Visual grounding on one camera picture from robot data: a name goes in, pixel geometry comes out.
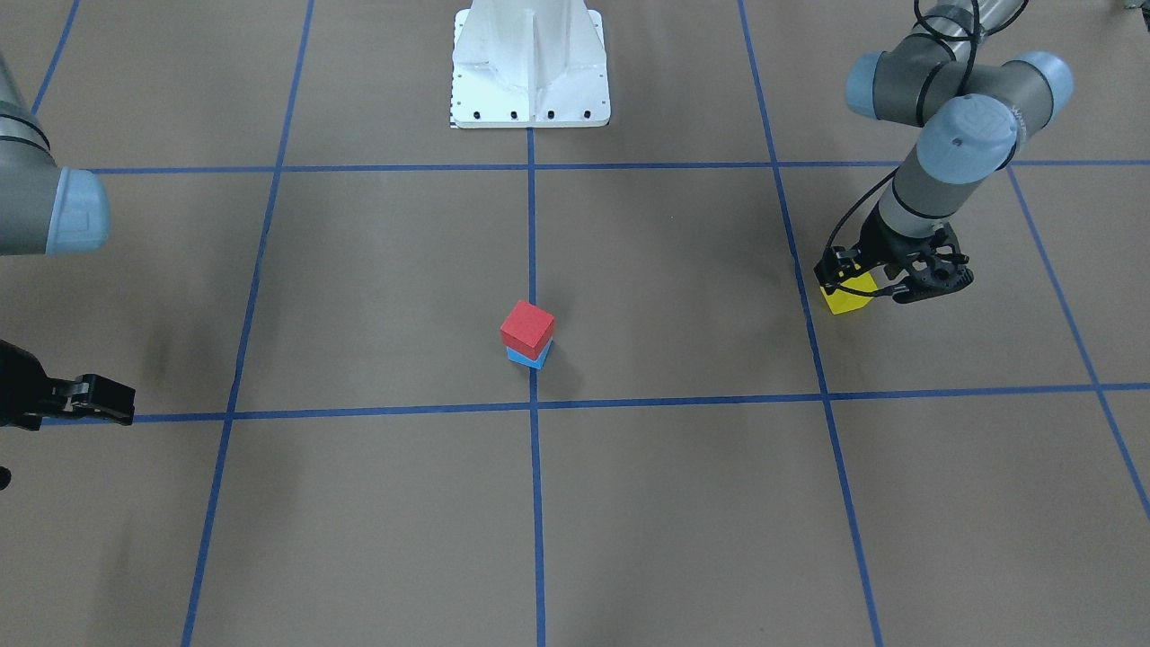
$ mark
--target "light blue joint cap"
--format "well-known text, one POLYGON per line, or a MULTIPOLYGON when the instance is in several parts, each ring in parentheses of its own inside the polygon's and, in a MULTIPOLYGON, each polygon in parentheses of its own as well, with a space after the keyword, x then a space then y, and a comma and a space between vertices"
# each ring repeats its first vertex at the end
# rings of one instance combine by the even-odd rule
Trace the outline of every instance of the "light blue joint cap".
POLYGON ((110 209, 103 185, 90 170, 60 169, 56 203, 48 224, 48 244, 44 253, 91 252, 108 239, 110 209))
POLYGON ((1055 115, 1066 107, 1071 94, 1074 93, 1074 72, 1071 71, 1071 67, 1066 64, 1066 61, 1050 52, 1027 52, 1014 60, 1030 63, 1046 79, 1050 94, 1055 100, 1055 111, 1050 115, 1051 121, 1053 121, 1055 115))
POLYGON ((874 75, 883 52, 867 52, 854 61, 846 77, 846 107, 857 115, 879 118, 874 111, 874 75))
POLYGON ((919 136, 919 163, 948 184, 977 182, 998 169, 1018 140, 1018 120, 986 94, 956 97, 935 113, 919 136))

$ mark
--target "stacked cubes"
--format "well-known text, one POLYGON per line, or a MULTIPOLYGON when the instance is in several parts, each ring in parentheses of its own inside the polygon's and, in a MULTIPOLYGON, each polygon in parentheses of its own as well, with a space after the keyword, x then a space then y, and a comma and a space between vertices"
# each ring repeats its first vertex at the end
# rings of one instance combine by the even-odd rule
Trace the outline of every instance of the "stacked cubes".
POLYGON ((507 360, 531 369, 543 369, 554 334, 555 317, 526 300, 515 303, 499 328, 507 360))

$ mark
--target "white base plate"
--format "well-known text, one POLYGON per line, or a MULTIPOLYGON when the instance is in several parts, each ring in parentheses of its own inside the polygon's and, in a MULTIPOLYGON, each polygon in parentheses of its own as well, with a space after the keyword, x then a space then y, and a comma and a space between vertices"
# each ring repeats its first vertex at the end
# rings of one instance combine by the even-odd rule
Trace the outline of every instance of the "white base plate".
MULTIPOLYGON (((469 13, 455 14, 457 43, 469 13)), ((603 15, 593 9, 588 14, 606 44, 603 15)), ((452 128, 592 128, 611 121, 606 69, 569 70, 542 90, 536 115, 529 114, 527 88, 499 80, 493 71, 457 68, 451 80, 452 128)))

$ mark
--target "white bracket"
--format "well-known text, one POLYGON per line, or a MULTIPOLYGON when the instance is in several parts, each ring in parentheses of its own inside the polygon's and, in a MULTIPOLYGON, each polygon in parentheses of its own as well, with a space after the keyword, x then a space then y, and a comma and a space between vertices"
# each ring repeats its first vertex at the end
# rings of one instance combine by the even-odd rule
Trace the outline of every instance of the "white bracket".
POLYGON ((455 15, 452 126, 606 125, 604 43, 583 0, 474 0, 455 15))

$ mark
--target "red cube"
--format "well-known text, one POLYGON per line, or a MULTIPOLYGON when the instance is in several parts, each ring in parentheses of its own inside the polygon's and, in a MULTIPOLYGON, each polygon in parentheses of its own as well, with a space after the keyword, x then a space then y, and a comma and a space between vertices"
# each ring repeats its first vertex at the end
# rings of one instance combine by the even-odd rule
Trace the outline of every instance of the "red cube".
POLYGON ((555 317, 526 300, 515 303, 499 328, 504 346, 531 361, 539 359, 554 334, 555 317))

